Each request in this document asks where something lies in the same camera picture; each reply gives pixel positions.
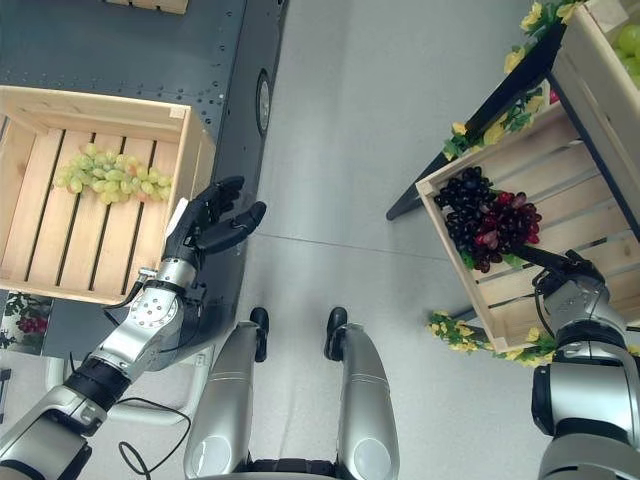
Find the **white pipe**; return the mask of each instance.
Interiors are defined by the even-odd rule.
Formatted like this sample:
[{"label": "white pipe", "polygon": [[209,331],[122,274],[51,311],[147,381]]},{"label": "white pipe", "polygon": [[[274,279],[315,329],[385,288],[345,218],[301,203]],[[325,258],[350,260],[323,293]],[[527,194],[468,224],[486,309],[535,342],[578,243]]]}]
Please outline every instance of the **white pipe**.
[{"label": "white pipe", "polygon": [[[192,417],[198,407],[200,395],[204,390],[209,376],[209,369],[213,363],[213,353],[215,346],[205,348],[193,355],[193,377],[191,379],[191,387],[189,389],[189,397],[186,403],[178,408],[180,412]],[[48,390],[53,387],[62,385],[66,376],[67,361],[60,358],[47,358],[47,375],[46,386]],[[168,426],[175,425],[184,419],[173,412],[167,412],[149,407],[135,407],[132,405],[114,405],[109,410],[110,420],[119,420],[123,422],[138,422],[148,425]]]}]

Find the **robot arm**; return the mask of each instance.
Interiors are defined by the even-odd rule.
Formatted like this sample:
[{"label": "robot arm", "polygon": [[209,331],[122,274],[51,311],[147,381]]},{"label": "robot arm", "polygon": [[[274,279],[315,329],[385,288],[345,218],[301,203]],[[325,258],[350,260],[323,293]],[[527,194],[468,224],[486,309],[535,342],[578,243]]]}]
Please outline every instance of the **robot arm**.
[{"label": "robot arm", "polygon": [[219,222],[233,209],[243,183],[241,177],[224,180],[183,204],[160,268],[153,278],[141,275],[129,295],[143,289],[126,319],[0,440],[0,479],[77,478],[91,455],[86,437],[107,419],[129,385],[145,371],[177,360],[185,312],[199,314],[198,308],[186,307],[197,302],[194,281],[204,257],[243,241],[264,216],[266,206],[258,202]]},{"label": "robot arm", "polygon": [[546,269],[534,287],[557,341],[553,362],[533,380],[534,422],[553,437],[539,478],[640,480],[640,362],[626,349],[626,323],[604,278],[572,251],[522,247],[517,255]]}]

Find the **flower garland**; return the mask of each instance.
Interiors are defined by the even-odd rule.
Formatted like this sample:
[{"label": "flower garland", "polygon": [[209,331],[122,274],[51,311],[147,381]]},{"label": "flower garland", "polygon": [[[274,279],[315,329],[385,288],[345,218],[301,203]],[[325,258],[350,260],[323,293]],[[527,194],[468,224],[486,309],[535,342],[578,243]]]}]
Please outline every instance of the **flower garland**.
[{"label": "flower garland", "polygon": [[[566,24],[581,3],[583,0],[560,0],[544,5],[540,2],[534,2],[527,16],[520,22],[520,28],[532,41],[511,48],[511,52],[505,58],[504,73],[511,73],[558,19]],[[451,128],[452,137],[445,140],[442,153],[447,160],[452,160],[462,157],[467,151],[475,153],[488,145],[495,145],[502,140],[507,132],[519,132],[523,128],[531,126],[533,115],[540,110],[542,105],[544,105],[542,88],[537,87],[529,90],[473,144],[466,138],[465,125],[454,122]]]},{"label": "flower garland", "polygon": [[[495,353],[482,328],[471,327],[460,320],[456,321],[444,310],[431,314],[427,328],[435,337],[446,342],[451,350],[466,352],[469,355],[478,350],[487,350],[493,352],[495,358],[511,360],[525,367],[537,367],[550,363],[556,351],[556,342],[553,337],[533,327],[526,338],[526,341],[531,344],[530,347]],[[640,346],[631,345],[628,350],[632,355],[640,357]]]}]

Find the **grape bunch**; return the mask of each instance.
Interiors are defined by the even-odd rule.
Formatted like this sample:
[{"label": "grape bunch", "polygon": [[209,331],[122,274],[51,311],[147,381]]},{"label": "grape bunch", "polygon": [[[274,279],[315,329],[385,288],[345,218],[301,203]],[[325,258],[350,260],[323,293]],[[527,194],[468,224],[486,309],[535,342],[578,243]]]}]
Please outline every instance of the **grape bunch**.
[{"label": "grape bunch", "polygon": [[640,25],[625,25],[613,46],[622,66],[640,89]]},{"label": "grape bunch", "polygon": [[16,325],[23,333],[44,334],[49,326],[49,320],[44,317],[20,317]]},{"label": "grape bunch", "polygon": [[489,271],[491,263],[502,262],[514,247],[540,241],[542,216],[525,193],[496,192],[490,186],[481,167],[470,167],[434,197],[456,249],[482,273]]},{"label": "grape bunch", "polygon": [[53,184],[72,194],[89,187],[107,205],[126,202],[132,195],[146,202],[167,200],[171,194],[170,176],[154,167],[147,170],[133,155],[101,152],[93,143],[85,145],[71,163],[58,169]]}]

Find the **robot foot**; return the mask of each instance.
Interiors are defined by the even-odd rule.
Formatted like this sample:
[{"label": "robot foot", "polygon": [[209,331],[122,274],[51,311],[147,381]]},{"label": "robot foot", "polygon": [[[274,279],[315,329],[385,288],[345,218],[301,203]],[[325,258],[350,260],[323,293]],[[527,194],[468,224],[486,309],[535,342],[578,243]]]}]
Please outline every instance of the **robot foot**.
[{"label": "robot foot", "polygon": [[327,321],[327,340],[324,344],[324,356],[334,362],[342,361],[342,342],[344,325],[347,324],[347,311],[342,307],[331,310]]},{"label": "robot foot", "polygon": [[269,314],[262,307],[256,307],[251,312],[249,320],[258,326],[258,346],[256,348],[256,363],[267,359],[267,335],[269,335]]}]

